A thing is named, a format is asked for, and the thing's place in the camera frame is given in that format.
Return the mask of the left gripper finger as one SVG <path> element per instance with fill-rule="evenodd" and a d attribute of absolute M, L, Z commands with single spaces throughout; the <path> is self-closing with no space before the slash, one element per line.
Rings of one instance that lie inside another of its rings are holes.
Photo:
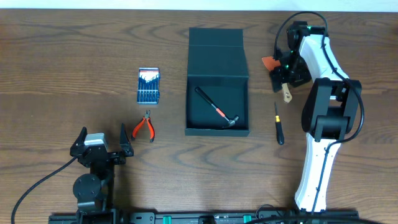
<path fill-rule="evenodd" d="M 131 143 L 126 133 L 126 128 L 124 123 L 121 123 L 121 133 L 119 139 L 119 145 L 124 152 L 131 152 Z"/>
<path fill-rule="evenodd" d="M 87 128 L 82 127 L 80 134 L 78 135 L 76 141 L 73 143 L 73 150 L 80 150 L 83 149 L 85 144 L 85 138 L 87 136 Z"/>

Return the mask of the orange blade wooden scraper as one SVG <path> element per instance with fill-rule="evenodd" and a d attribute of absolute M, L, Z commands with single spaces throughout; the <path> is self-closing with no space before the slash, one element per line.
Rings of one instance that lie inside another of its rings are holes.
<path fill-rule="evenodd" d="M 268 71 L 274 70 L 276 67 L 280 66 L 280 62 L 278 60 L 274 60 L 272 56 L 263 57 L 262 58 L 263 64 L 268 69 Z M 286 83 L 281 84 L 282 92 L 284 95 L 284 101 L 289 103 L 292 100 L 292 95 L 289 91 L 289 88 Z"/>

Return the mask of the black yellow screwdriver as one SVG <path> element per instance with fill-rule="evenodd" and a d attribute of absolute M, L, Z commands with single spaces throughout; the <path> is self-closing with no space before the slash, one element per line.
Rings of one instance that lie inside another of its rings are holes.
<path fill-rule="evenodd" d="M 280 120 L 280 116 L 278 113 L 278 109 L 277 109 L 277 104 L 274 103 L 274 108 L 275 108 L 275 129 L 276 129 L 276 139 L 279 145 L 283 145 L 284 144 L 284 134 L 283 134 L 283 129 L 282 129 L 282 123 Z"/>

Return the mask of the black handled claw hammer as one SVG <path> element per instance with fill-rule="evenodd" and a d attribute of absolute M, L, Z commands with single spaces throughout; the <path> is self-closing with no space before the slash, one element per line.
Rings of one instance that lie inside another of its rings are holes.
<path fill-rule="evenodd" d="M 213 102 L 213 100 L 199 87 L 197 86 L 195 88 L 195 92 L 198 93 L 209 105 L 211 105 L 215 111 L 223 118 L 226 120 L 227 125 L 223 126 L 222 129 L 228 129 L 232 126 L 234 126 L 237 121 L 239 120 L 239 116 L 236 115 L 233 119 L 230 119 L 225 115 L 225 113 Z"/>

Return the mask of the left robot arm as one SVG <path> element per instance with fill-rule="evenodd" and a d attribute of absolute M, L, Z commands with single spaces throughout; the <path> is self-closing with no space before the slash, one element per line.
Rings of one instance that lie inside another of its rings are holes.
<path fill-rule="evenodd" d="M 120 151 L 109 152 L 104 133 L 88 134 L 86 127 L 72 144 L 70 155 L 90 170 L 73 184 L 78 223 L 129 222 L 128 216 L 113 205 L 114 167 L 125 164 L 126 159 L 134 155 L 124 124 L 121 125 L 119 145 Z"/>

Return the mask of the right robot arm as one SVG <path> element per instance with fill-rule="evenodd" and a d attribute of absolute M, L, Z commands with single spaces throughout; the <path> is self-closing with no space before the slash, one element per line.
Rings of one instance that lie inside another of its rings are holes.
<path fill-rule="evenodd" d="M 287 28 L 288 52 L 262 59 L 274 92 L 312 82 L 301 124 L 307 149 L 295 203 L 303 212 L 323 212 L 335 156 L 352 130 L 362 86 L 340 70 L 325 27 L 295 21 Z"/>

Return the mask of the dark green open box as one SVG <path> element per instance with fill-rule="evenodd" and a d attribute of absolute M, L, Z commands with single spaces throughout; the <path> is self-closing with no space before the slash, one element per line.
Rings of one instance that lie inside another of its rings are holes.
<path fill-rule="evenodd" d="M 187 136 L 249 135 L 249 72 L 242 29 L 189 29 L 185 134 Z M 199 86 L 213 102 L 237 123 L 228 128 L 215 109 L 195 88 Z"/>

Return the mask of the blue screwdriver set case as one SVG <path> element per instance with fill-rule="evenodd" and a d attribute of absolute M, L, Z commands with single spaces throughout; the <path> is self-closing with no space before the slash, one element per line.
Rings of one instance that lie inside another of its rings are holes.
<path fill-rule="evenodd" d="M 137 104 L 158 105 L 160 98 L 160 69 L 141 67 L 138 73 Z"/>

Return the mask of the orange handled pliers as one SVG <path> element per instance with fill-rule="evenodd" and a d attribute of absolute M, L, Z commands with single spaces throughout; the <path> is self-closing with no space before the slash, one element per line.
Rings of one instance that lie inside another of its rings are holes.
<path fill-rule="evenodd" d="M 150 118 L 150 110 L 146 110 L 145 115 L 142 117 L 141 121 L 134 127 L 132 134 L 131 134 L 131 139 L 135 140 L 136 136 L 139 132 L 139 130 L 143 127 L 144 124 L 148 125 L 149 131 L 150 131 L 150 142 L 154 142 L 155 139 L 155 129 L 152 125 L 152 121 Z"/>

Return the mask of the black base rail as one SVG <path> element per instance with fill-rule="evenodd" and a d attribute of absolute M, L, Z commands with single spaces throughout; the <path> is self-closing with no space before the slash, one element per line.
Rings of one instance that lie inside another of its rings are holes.
<path fill-rule="evenodd" d="M 295 215 L 294 211 L 262 210 L 260 212 L 243 213 L 153 213 L 136 212 L 130 215 L 123 215 L 118 219 L 113 218 L 113 214 L 98 215 L 96 217 L 78 215 L 51 215 L 48 222 L 58 223 L 130 223 L 130 224 L 199 224 L 199 223 L 247 223 L 259 218 L 281 217 L 275 223 L 293 223 L 286 220 L 286 217 Z"/>

